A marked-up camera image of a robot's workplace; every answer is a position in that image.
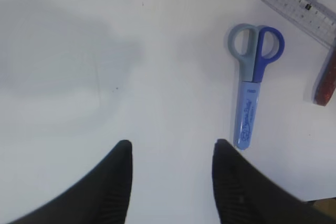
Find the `white table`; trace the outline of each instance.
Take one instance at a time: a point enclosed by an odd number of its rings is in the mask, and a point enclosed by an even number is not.
[[[239,23],[286,40],[243,155],[302,200],[336,196],[336,100],[311,102],[328,50],[260,0],[0,0],[0,223],[121,139],[134,155],[127,223],[219,223],[212,153],[233,138],[239,66],[225,39]]]

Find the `ruler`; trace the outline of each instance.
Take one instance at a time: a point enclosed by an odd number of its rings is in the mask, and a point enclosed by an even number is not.
[[[262,0],[327,48],[336,45],[336,14],[317,0]]]

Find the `scissors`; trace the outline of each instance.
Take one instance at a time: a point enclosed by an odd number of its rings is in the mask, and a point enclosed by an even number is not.
[[[238,53],[235,47],[237,35],[249,30],[249,41],[247,52],[244,55]],[[278,52],[271,56],[262,55],[265,33],[271,33],[279,42]],[[240,24],[232,29],[228,36],[228,49],[240,64],[240,91],[236,110],[236,123],[234,144],[240,150],[245,150],[250,146],[253,124],[258,104],[260,85],[264,77],[267,65],[277,61],[285,49],[285,40],[281,32],[272,27],[256,27],[249,24]]]

